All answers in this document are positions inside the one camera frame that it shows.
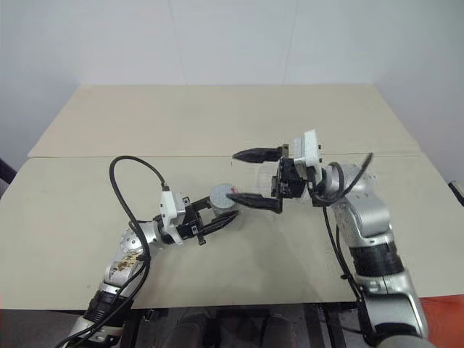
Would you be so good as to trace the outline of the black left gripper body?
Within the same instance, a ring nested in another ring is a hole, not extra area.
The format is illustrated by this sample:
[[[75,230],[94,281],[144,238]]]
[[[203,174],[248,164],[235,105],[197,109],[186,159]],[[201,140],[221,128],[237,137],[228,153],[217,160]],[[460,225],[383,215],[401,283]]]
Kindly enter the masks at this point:
[[[187,196],[183,198],[183,203],[185,207],[185,215],[183,222],[177,227],[177,232],[179,232],[183,241],[186,239],[197,238],[199,245],[202,246],[206,244],[206,240],[202,235],[204,223],[200,215],[200,211],[197,212],[192,209],[192,201]]]

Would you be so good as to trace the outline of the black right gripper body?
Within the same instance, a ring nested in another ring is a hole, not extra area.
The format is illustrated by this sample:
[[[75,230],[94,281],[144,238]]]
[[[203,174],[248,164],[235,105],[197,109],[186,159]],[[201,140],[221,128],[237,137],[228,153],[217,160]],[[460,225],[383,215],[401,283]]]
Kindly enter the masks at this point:
[[[289,157],[289,145],[284,144],[279,149],[281,158],[276,175],[272,177],[271,196],[276,199],[300,198],[305,191],[307,180],[300,176],[294,160]]]

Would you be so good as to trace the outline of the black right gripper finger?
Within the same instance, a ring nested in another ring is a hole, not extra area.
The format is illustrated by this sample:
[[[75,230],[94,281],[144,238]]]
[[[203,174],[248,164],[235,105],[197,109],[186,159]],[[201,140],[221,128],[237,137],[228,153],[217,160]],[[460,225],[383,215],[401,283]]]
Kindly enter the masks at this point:
[[[264,197],[261,194],[231,193],[226,196],[235,203],[256,210],[268,210],[276,214],[282,213],[283,210],[281,199]]]
[[[282,157],[282,147],[253,148],[233,154],[234,160],[248,163],[277,162]]]

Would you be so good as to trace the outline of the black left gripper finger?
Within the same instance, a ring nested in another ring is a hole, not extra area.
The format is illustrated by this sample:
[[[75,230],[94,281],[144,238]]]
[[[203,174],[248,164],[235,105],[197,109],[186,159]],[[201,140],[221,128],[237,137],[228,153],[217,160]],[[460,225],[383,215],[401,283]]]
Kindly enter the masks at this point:
[[[206,236],[226,227],[233,222],[239,215],[239,211],[224,212],[213,218],[208,224],[203,226],[202,235]]]
[[[199,199],[195,202],[192,202],[191,206],[192,206],[192,209],[197,212],[212,208],[212,204],[208,196],[206,196],[205,198]]]

